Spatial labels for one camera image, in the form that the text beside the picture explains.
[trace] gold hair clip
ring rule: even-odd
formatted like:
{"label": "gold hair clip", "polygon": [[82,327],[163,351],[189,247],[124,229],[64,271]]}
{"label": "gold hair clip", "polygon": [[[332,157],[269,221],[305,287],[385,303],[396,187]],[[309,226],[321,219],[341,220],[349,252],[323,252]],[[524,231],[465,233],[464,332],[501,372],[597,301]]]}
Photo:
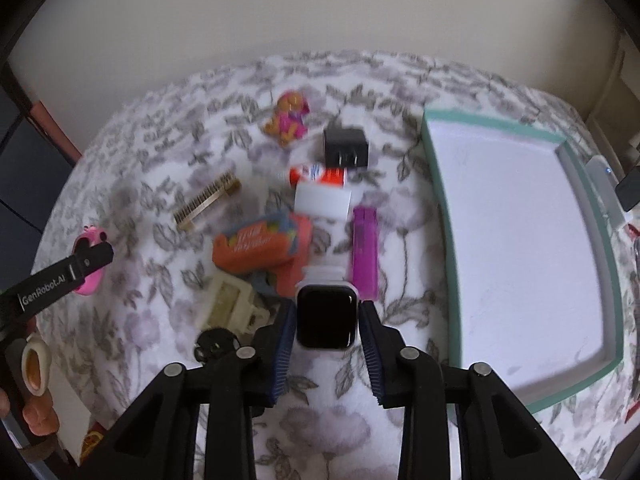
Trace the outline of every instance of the gold hair clip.
{"label": "gold hair clip", "polygon": [[209,184],[202,193],[191,200],[186,206],[174,213],[175,223],[181,231],[193,227],[193,219],[202,213],[223,195],[232,195],[241,187],[240,181],[231,172],[223,173],[215,182]]}

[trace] pink toy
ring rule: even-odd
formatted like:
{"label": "pink toy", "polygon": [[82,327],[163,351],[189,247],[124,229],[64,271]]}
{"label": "pink toy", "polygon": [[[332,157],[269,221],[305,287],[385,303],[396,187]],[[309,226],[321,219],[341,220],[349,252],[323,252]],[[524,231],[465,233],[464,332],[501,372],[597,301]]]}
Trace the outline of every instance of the pink toy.
{"label": "pink toy", "polygon": [[[78,252],[83,246],[92,247],[101,242],[107,241],[107,233],[104,229],[89,225],[84,226],[84,233],[82,233],[74,242],[73,253]],[[90,296],[95,292],[102,280],[102,274],[104,273],[104,267],[92,272],[84,279],[84,283],[80,285],[74,292],[81,294],[82,296]]]}
{"label": "pink toy", "polygon": [[309,104],[300,92],[285,92],[278,99],[276,110],[262,130],[278,139],[281,146],[287,146],[293,139],[301,139],[306,134],[302,117],[309,113]]}

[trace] tray rim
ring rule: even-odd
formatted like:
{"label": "tray rim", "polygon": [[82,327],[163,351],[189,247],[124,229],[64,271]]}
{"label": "tray rim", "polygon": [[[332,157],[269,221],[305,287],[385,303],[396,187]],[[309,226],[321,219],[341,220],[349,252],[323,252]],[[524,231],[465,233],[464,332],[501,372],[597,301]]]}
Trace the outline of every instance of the tray rim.
{"label": "tray rim", "polygon": [[460,112],[458,110],[436,109],[436,108],[424,108],[424,114],[422,116],[422,124],[420,128],[420,136],[424,146],[424,151],[427,156],[427,161],[431,169],[433,177],[434,192],[438,202],[440,203],[440,210],[442,212],[443,231],[445,234],[446,244],[446,275],[447,275],[447,288],[449,289],[449,361],[452,366],[460,367],[462,364],[462,346],[460,344],[462,335],[460,333],[460,294],[458,289],[458,266],[456,264],[456,255],[453,247],[453,232],[451,229],[451,222],[449,217],[449,206],[447,203],[447,197],[444,193],[444,186],[442,185],[442,176],[440,174],[440,167],[435,155],[435,149],[431,141],[431,135],[429,133],[428,120],[448,121],[451,123],[463,123],[471,124],[473,126],[483,126],[486,128],[494,128],[497,130],[503,130],[511,134],[520,136],[526,136],[533,139],[547,140],[549,142],[557,143],[562,149],[564,149],[571,161],[574,169],[583,185],[589,204],[595,216],[596,225],[598,227],[598,233],[600,234],[601,242],[604,248],[605,259],[607,268],[609,269],[609,277],[611,280],[611,288],[613,294],[613,308],[614,308],[614,327],[615,327],[615,353],[613,359],[606,363],[600,370],[594,372],[589,377],[579,381],[573,386],[569,386],[559,392],[543,397],[543,399],[537,400],[528,404],[526,407],[531,413],[539,412],[549,406],[553,406],[558,402],[571,397],[583,389],[591,386],[596,381],[600,380],[607,374],[611,373],[622,362],[623,358],[623,322],[622,322],[622,295],[620,291],[620,277],[618,275],[618,266],[615,256],[613,254],[613,248],[611,247],[609,229],[607,228],[608,222],[598,203],[598,199],[594,193],[591,181],[587,176],[584,166],[578,160],[574,150],[571,148],[567,137],[560,134],[555,134],[528,126],[526,124],[520,124],[514,121],[492,118],[483,115],[469,114]]}

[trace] watch face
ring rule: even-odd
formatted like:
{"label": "watch face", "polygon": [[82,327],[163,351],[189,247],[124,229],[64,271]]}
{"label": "watch face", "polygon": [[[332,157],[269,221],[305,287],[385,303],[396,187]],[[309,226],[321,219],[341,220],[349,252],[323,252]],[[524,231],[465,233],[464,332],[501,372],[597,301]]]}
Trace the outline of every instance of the watch face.
{"label": "watch face", "polygon": [[356,337],[358,297],[348,286],[306,285],[296,297],[298,341],[308,348],[341,350]]}

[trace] white ring-shaped handle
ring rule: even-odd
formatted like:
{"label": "white ring-shaped handle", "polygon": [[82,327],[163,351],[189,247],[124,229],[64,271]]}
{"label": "white ring-shaped handle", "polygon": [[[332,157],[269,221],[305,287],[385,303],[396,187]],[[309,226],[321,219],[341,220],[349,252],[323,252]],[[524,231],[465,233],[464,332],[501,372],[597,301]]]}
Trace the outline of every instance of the white ring-shaped handle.
{"label": "white ring-shaped handle", "polygon": [[22,350],[22,380],[32,395],[40,397],[49,386],[51,350],[37,334],[31,334]]}

